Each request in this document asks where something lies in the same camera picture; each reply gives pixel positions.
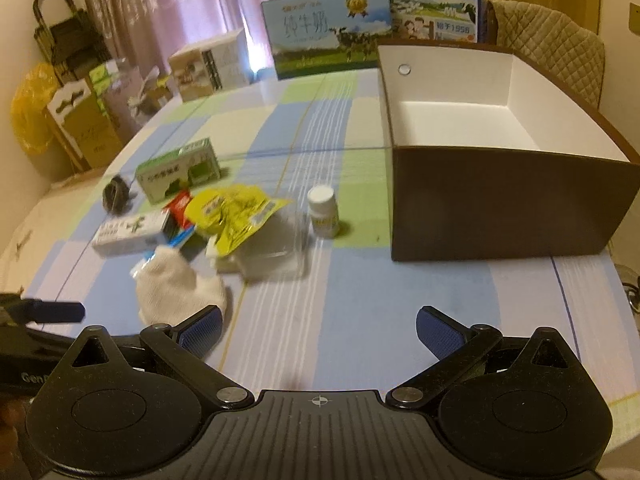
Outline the light blue milk carton box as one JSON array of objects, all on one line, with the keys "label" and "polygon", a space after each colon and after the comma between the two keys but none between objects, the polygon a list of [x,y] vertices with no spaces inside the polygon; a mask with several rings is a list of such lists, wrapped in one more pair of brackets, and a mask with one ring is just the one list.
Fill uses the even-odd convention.
[{"label": "light blue milk carton box", "polygon": [[390,0],[267,0],[262,17],[280,79],[378,65]]}]

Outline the brown white storage box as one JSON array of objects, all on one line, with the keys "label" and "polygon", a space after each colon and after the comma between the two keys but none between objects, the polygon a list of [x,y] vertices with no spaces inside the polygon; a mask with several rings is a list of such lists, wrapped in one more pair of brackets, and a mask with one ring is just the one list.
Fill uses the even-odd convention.
[{"label": "brown white storage box", "polygon": [[639,192],[639,156],[578,94],[491,44],[378,44],[397,262],[602,252]]}]

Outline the dark brown hair scrunchie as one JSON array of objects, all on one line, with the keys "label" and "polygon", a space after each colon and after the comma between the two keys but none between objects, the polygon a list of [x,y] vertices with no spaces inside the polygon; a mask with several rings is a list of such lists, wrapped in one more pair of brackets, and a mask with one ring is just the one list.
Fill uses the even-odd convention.
[{"label": "dark brown hair scrunchie", "polygon": [[103,208],[112,216],[122,216],[130,211],[133,199],[130,184],[119,174],[112,177],[102,191]]}]

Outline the green spray medicine box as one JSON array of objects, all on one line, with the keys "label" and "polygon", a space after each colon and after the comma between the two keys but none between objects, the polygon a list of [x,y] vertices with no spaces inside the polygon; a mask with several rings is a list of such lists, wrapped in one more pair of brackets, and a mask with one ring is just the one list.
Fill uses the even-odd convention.
[{"label": "green spray medicine box", "polygon": [[220,178],[220,166],[208,139],[149,159],[136,169],[138,185],[152,204]]}]

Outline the quilted beige chair cover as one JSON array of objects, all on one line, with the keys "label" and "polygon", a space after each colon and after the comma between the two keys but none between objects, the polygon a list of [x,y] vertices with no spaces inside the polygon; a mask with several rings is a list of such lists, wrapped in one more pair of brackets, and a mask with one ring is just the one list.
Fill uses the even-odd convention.
[{"label": "quilted beige chair cover", "polygon": [[486,8],[486,40],[521,53],[591,106],[600,105],[604,43],[568,15],[536,3],[491,0]]}]

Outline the white pill bottle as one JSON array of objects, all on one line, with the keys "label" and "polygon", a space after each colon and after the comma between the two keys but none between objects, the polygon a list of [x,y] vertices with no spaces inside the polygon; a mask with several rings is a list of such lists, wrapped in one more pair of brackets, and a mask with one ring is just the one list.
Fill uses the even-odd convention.
[{"label": "white pill bottle", "polygon": [[307,205],[314,234],[323,238],[336,237],[340,230],[340,218],[332,186],[313,186],[307,193]]}]

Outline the beige white product box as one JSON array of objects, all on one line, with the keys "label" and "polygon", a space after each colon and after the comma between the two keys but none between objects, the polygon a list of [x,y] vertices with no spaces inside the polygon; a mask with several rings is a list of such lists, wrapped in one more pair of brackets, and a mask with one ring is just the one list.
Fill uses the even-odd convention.
[{"label": "beige white product box", "polygon": [[188,44],[168,58],[168,65],[183,102],[243,88],[254,81],[242,28]]}]

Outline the white green medicine box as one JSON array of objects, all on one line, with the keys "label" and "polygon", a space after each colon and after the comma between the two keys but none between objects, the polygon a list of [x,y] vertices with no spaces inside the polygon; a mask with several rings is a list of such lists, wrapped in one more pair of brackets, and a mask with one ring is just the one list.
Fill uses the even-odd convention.
[{"label": "white green medicine box", "polygon": [[169,242],[176,231],[169,211],[153,210],[104,222],[91,247],[101,257],[140,254]]}]

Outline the white sock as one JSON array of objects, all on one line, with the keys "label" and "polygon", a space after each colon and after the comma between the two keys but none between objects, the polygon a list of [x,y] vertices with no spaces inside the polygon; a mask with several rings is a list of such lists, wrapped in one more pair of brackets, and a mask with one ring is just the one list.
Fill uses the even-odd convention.
[{"label": "white sock", "polygon": [[176,326],[209,306],[226,315],[227,289],[222,278],[198,274],[175,247],[160,246],[131,275],[136,282],[139,318],[145,326]]}]

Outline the yellow snack packet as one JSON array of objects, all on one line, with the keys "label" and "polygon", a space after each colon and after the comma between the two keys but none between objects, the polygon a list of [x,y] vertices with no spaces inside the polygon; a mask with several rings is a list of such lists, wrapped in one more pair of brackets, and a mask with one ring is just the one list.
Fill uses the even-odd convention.
[{"label": "yellow snack packet", "polygon": [[214,240],[218,255],[227,257],[290,203],[256,185],[234,184],[196,194],[184,215],[200,234]]}]

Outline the green tissue packs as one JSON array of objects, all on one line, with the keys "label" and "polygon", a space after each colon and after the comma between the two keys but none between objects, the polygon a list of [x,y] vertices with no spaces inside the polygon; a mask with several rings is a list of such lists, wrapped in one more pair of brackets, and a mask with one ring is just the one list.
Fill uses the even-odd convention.
[{"label": "green tissue packs", "polygon": [[110,88],[110,85],[118,78],[118,75],[119,67],[116,60],[109,60],[90,70],[88,77],[93,92],[100,96]]}]

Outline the red candy packet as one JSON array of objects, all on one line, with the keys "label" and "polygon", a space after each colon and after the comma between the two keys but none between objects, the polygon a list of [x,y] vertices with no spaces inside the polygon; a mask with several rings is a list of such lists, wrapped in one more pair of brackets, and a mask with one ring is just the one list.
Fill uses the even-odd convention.
[{"label": "red candy packet", "polygon": [[192,226],[192,222],[186,218],[186,207],[191,203],[191,200],[190,191],[182,190],[167,205],[163,206],[163,211],[168,212],[180,230],[186,230]]}]

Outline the flattened cardboard on floor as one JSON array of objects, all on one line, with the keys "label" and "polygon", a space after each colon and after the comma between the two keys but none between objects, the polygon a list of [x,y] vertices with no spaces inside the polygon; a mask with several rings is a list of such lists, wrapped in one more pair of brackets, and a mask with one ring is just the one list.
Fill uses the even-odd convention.
[{"label": "flattened cardboard on floor", "polygon": [[89,170],[52,184],[36,202],[26,206],[2,206],[1,213],[17,213],[17,219],[1,219],[1,269],[14,264],[32,264],[66,235],[76,222],[80,208],[90,198],[105,169]]}]

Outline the clear plastic container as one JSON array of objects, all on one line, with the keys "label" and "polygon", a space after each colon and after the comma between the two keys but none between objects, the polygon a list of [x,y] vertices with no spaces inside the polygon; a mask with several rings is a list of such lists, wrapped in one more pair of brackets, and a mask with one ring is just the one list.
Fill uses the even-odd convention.
[{"label": "clear plastic container", "polygon": [[218,273],[239,274],[250,283],[297,280],[305,273],[307,234],[306,217],[289,204],[232,254],[221,257],[210,243],[206,257]]}]

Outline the black folding cart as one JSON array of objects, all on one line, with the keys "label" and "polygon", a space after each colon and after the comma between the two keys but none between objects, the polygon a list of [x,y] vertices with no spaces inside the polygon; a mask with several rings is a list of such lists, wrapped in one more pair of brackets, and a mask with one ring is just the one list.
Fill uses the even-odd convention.
[{"label": "black folding cart", "polygon": [[43,1],[34,0],[32,3],[32,12],[38,24],[34,38],[62,86],[84,79],[94,68],[112,58],[89,14],[84,9],[78,9],[74,0],[64,0],[70,17],[51,26],[41,12]]}]

